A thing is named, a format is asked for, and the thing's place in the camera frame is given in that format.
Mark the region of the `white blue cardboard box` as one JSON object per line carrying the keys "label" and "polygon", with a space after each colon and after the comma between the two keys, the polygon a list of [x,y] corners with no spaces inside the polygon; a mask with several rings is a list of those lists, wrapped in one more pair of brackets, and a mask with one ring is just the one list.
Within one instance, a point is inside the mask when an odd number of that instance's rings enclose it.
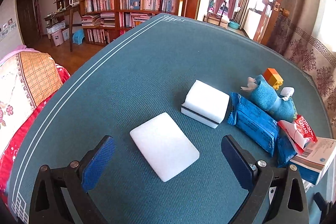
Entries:
{"label": "white blue cardboard box", "polygon": [[318,137],[317,143],[309,142],[302,154],[295,155],[289,164],[300,172],[301,178],[317,185],[335,158],[335,139]]}

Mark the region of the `red balloon glue packet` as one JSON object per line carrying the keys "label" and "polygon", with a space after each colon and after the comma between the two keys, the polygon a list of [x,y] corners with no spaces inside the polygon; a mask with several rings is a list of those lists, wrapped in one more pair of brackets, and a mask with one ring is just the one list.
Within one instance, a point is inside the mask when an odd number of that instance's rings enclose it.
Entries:
{"label": "red balloon glue packet", "polygon": [[314,131],[302,115],[297,115],[297,119],[291,123],[280,120],[277,124],[284,130],[291,145],[299,155],[303,154],[308,143],[317,143],[318,141]]}

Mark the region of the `orange yellow toy brick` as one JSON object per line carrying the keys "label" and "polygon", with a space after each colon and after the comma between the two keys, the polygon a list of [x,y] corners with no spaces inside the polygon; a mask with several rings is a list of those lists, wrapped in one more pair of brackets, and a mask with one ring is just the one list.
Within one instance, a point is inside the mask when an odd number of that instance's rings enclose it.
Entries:
{"label": "orange yellow toy brick", "polygon": [[274,88],[274,90],[279,90],[280,86],[284,83],[284,80],[274,68],[267,68],[263,73],[263,76],[266,82]]}

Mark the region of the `blue foil snack packet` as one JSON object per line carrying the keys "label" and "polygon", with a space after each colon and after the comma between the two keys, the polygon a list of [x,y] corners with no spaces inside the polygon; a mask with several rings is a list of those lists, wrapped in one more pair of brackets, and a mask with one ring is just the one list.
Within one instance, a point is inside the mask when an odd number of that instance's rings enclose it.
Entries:
{"label": "blue foil snack packet", "polygon": [[277,122],[241,94],[232,92],[230,98],[232,107],[227,123],[239,128],[273,156],[280,132]]}

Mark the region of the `rolled blue towel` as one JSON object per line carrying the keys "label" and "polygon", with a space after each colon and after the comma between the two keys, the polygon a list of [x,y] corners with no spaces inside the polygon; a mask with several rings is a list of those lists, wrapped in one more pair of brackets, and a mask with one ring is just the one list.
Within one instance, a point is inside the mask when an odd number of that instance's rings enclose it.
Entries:
{"label": "rolled blue towel", "polygon": [[294,88],[284,87],[278,94],[264,76],[248,77],[247,86],[241,90],[249,93],[249,100],[268,113],[274,120],[293,122],[297,119],[297,110],[293,101]]}

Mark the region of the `thick white melamine sponge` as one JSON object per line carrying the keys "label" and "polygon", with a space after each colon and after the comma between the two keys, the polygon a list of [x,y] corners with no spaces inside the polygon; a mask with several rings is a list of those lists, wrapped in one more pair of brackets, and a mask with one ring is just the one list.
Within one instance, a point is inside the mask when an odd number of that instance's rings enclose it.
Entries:
{"label": "thick white melamine sponge", "polygon": [[196,80],[181,104],[181,113],[207,125],[217,128],[224,120],[230,97],[228,94]]}

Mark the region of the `floral bed quilt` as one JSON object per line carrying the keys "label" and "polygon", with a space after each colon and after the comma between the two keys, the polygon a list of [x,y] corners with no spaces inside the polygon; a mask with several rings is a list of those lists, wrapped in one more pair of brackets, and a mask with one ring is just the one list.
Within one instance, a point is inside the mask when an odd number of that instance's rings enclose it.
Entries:
{"label": "floral bed quilt", "polygon": [[69,78],[48,53],[26,46],[18,46],[1,60],[1,200],[5,204],[7,183],[26,133]]}

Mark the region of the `teal table mat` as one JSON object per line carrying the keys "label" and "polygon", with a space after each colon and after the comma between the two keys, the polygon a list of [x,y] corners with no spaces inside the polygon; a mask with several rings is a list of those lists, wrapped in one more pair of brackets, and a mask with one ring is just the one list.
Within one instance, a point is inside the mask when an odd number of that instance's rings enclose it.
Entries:
{"label": "teal table mat", "polygon": [[331,136],[313,78],[275,51],[196,20],[160,14],[104,47],[52,96],[16,156],[7,187],[30,223],[40,167],[62,168],[106,135],[115,151],[89,191],[109,223],[227,223],[247,196],[222,154],[225,135],[255,159],[276,159],[223,118],[216,128],[181,112],[196,81],[225,94],[276,69],[320,137]]}

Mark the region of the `blue plastic stool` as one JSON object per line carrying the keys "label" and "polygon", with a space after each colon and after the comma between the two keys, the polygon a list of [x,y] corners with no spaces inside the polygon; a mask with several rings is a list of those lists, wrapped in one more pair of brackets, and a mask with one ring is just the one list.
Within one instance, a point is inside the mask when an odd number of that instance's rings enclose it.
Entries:
{"label": "blue plastic stool", "polygon": [[80,30],[77,30],[73,36],[72,36],[72,42],[74,44],[77,44],[77,45],[80,45],[83,43],[83,40],[85,38],[85,35],[84,35],[84,30],[83,29],[80,29]]}

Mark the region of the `patterned curtain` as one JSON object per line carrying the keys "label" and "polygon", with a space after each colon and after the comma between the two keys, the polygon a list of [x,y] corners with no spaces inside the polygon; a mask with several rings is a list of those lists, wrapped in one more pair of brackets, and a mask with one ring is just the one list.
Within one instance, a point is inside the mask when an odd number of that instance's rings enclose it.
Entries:
{"label": "patterned curtain", "polygon": [[335,0],[276,0],[268,47],[308,73],[335,130]]}

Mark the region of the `wooden side desk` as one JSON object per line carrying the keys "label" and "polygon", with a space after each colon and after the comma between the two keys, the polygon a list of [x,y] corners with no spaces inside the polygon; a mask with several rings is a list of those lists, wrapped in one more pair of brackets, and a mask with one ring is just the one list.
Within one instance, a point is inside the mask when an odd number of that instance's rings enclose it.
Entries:
{"label": "wooden side desk", "polygon": [[72,31],[74,27],[81,27],[81,23],[74,23],[74,14],[78,13],[81,15],[80,6],[68,6],[66,9],[61,11],[53,12],[47,15],[44,20],[48,23],[49,26],[53,26],[53,21],[56,20],[57,23],[66,21],[66,27],[69,28],[70,31],[70,38],[69,38],[69,45],[70,45],[70,52],[73,51],[73,41],[72,41]]}

